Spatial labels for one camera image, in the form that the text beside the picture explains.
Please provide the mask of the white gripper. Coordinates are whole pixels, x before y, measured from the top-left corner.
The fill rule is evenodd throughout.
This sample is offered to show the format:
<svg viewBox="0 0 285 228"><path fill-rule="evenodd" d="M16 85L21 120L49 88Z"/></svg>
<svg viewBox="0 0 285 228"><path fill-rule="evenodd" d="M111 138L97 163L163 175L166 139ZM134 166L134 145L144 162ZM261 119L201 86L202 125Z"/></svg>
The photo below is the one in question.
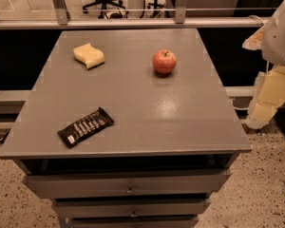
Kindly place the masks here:
<svg viewBox="0 0 285 228"><path fill-rule="evenodd" d="M242 47L248 50L262 49L263 59L275 64L269 72L258 73L253 99L248 107L246 124L252 129L260 129L285 104L285 0L265 27L248 37Z"/></svg>

